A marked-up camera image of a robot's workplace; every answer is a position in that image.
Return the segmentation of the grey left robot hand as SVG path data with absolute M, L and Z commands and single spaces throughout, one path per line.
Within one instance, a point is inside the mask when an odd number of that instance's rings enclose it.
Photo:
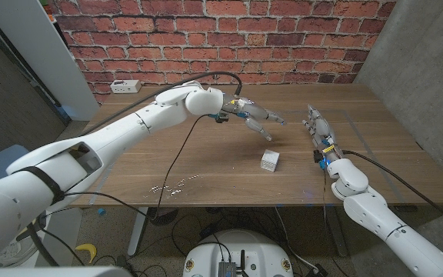
M 219 112 L 220 116 L 227 118 L 229 114 L 233 114 L 243 118 L 249 129 L 257 132 L 268 141 L 271 141 L 272 137 L 259 121 L 268 120 L 281 125 L 285 124 L 285 120 L 278 114 L 261 107 L 249 98 L 224 94 L 223 102 Z

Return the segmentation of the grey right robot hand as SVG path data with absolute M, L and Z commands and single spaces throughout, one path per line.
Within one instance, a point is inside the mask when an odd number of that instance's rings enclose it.
M 344 154 L 336 142 L 334 129 L 314 106 L 308 105 L 308 120 L 303 120 L 302 124 L 309 131 L 311 141 L 315 146 L 314 162 L 318 163 L 322 169 L 343 158 Z

